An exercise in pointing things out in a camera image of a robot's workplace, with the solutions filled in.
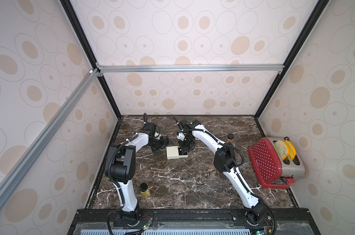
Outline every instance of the ventilation grille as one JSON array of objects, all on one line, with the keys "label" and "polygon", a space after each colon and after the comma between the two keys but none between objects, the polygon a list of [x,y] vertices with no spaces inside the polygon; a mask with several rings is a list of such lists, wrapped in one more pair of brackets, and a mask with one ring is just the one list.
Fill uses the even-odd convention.
[{"label": "ventilation grille", "polygon": [[279,158],[275,157],[276,153],[272,153],[270,141],[261,139],[252,147],[252,152],[265,183],[271,183],[281,176],[282,171],[280,169],[277,172],[278,164],[276,164]]},{"label": "ventilation grille", "polygon": [[[113,230],[114,235],[123,235],[134,229]],[[82,229],[81,235],[109,235],[106,229]],[[160,229],[146,230],[142,235],[251,235],[249,229]]]}]

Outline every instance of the dark brown marble surface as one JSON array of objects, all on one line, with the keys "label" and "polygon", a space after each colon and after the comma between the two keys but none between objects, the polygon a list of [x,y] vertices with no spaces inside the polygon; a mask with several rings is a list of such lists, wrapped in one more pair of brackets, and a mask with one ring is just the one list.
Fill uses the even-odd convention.
[{"label": "dark brown marble surface", "polygon": [[[248,156],[248,147],[254,145],[261,134],[252,117],[240,116],[183,116],[190,121],[198,119],[218,138],[227,141],[227,134],[235,135],[235,146],[245,155],[245,164],[240,171],[252,188],[271,208],[292,208],[290,197],[284,189],[263,188],[257,179]],[[178,127],[172,117],[149,116],[156,123],[162,135],[168,135],[173,145],[177,145]],[[132,137],[132,132],[143,125],[142,116],[125,117],[121,123],[116,141]],[[166,150],[154,156],[151,149],[142,148],[136,154],[136,173],[133,177],[135,195],[142,209],[208,209],[244,208],[241,199],[231,182],[213,165],[214,154],[201,141],[188,153],[188,158],[167,160]],[[139,185],[146,182],[151,196],[143,198]],[[108,177],[103,176],[93,209],[119,207],[115,187]]]}]

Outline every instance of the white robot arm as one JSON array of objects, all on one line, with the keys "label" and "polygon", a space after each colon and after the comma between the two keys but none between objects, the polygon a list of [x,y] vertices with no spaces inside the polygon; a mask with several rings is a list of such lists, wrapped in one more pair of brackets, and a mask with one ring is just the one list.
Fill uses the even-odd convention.
[{"label": "white robot arm", "polygon": [[[231,143],[225,143],[211,134],[199,120],[177,120],[173,115],[180,131],[177,132],[179,148],[182,154],[193,150],[195,138],[201,140],[214,153],[214,167],[222,172],[232,183],[239,194],[244,206],[248,209],[248,223],[256,225],[262,221],[264,214],[269,210],[266,204],[250,189],[239,171],[239,166],[244,163],[242,153]],[[236,163],[235,151],[241,156],[241,163]]]},{"label": "white robot arm", "polygon": [[105,175],[116,187],[119,195],[123,218],[128,224],[135,224],[140,219],[139,206],[134,195],[132,178],[136,170],[136,153],[144,146],[151,147],[153,153],[165,148],[170,139],[156,131],[157,125],[147,121],[144,114],[144,126],[135,135],[120,144],[111,144],[105,165]]}]

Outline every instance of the white block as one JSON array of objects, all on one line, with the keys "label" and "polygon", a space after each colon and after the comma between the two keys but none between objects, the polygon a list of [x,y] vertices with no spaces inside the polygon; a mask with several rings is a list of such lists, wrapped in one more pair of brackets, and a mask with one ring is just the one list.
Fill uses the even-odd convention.
[{"label": "white block", "polygon": [[181,158],[181,157],[188,157],[188,155],[179,155],[178,146],[168,146],[166,150],[167,150],[167,160]]}]

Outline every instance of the jar lid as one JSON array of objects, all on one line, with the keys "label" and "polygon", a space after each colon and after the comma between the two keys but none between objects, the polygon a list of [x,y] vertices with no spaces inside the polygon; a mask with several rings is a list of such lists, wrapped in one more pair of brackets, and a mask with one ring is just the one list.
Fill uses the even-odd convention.
[{"label": "jar lid", "polygon": [[140,191],[141,192],[146,192],[148,188],[149,188],[149,186],[147,185],[147,183],[142,183],[140,185]]},{"label": "jar lid", "polygon": [[234,138],[234,135],[233,135],[232,133],[230,133],[230,134],[227,135],[227,138],[228,138],[228,139],[233,139],[233,138]]}]

